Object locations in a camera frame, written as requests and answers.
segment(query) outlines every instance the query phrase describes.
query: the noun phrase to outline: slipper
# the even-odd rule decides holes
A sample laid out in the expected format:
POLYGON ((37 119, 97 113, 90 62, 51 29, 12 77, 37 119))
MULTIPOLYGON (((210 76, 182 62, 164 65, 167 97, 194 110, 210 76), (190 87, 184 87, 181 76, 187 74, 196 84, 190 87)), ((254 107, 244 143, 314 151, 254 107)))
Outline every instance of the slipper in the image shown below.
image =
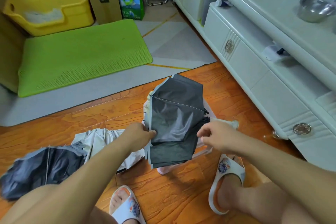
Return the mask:
POLYGON ((245 167, 241 166, 233 159, 230 159, 225 154, 222 154, 219 158, 218 168, 216 171, 215 180, 212 183, 210 193, 209 193, 209 205, 210 208, 219 215, 224 215, 228 212, 222 209, 217 200, 218 190, 222 185, 223 179, 221 179, 224 175, 227 174, 235 174, 239 177, 241 184, 243 185, 245 179, 245 167))
POLYGON ((115 219, 118 224, 124 223, 126 220, 137 220, 140 224, 146 224, 145 219, 139 207, 137 198, 135 197, 133 191, 126 185, 119 187, 112 195, 110 202, 110 215, 115 219), (125 202, 123 202, 115 211, 111 214, 111 203, 112 198, 116 192, 120 189, 124 189, 129 194, 125 202))

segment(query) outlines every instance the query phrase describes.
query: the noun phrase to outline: stainless steel bowl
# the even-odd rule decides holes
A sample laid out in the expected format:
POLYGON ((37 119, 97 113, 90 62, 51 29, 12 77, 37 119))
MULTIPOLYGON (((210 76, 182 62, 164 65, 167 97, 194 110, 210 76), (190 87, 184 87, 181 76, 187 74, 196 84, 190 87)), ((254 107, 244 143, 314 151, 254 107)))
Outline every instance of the stainless steel bowl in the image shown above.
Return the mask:
POLYGON ((327 16, 334 15, 336 7, 324 0, 300 0, 297 16, 307 22, 317 23, 327 16))

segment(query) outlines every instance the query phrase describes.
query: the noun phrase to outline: wooden floor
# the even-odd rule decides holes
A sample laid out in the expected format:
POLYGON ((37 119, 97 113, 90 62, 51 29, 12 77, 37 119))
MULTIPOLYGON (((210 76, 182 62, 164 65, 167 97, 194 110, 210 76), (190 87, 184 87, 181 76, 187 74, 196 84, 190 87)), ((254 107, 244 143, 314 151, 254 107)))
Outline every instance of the wooden floor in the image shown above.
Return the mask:
MULTIPOLYGON (((220 119, 238 120, 243 133, 256 137, 283 151, 300 156, 288 142, 271 137, 272 128, 219 63, 205 65, 182 75, 204 85, 204 98, 220 119)), ((142 120, 146 97, 163 79, 102 99, 67 109, 14 127, 0 127, 0 174, 16 158, 48 145, 70 144, 76 133, 94 128, 125 128, 142 120)), ((189 161, 162 176, 141 160, 130 170, 111 180, 97 206, 108 211, 112 193, 118 186, 130 186, 148 224, 151 223, 258 223, 251 217, 231 211, 218 216, 208 205, 208 193, 214 179, 220 153, 213 151, 189 161)), ((245 162, 245 186, 256 186, 260 176, 245 162)), ((0 218, 13 203, 0 201, 0 218)))

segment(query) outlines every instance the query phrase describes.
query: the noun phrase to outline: green mat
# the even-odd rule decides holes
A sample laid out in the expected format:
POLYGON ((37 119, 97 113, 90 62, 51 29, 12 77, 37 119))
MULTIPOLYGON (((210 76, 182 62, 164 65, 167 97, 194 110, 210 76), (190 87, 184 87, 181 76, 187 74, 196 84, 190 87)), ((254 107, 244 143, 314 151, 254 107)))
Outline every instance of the green mat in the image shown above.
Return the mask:
POLYGON ((31 96, 152 61, 131 19, 30 38, 24 45, 18 95, 31 96))

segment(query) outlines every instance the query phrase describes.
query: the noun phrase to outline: white cloth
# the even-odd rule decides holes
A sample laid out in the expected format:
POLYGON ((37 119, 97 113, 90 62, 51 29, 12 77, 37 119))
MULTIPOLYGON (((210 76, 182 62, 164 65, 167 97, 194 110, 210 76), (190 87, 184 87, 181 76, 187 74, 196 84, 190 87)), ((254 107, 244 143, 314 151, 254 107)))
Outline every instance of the white cloth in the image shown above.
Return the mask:
MULTIPOLYGON (((113 142, 117 137, 119 137, 124 132, 124 129, 118 130, 108 130, 106 128, 96 128, 93 130, 89 130, 84 133, 76 134, 71 144, 75 144, 77 142, 82 142, 85 145, 84 149, 87 152, 85 163, 95 154, 97 154, 101 149, 103 149, 110 142, 113 142)), ((140 159, 145 156, 144 149, 138 150, 136 152, 132 152, 125 161, 118 168, 129 169, 135 163, 137 163, 140 159)))

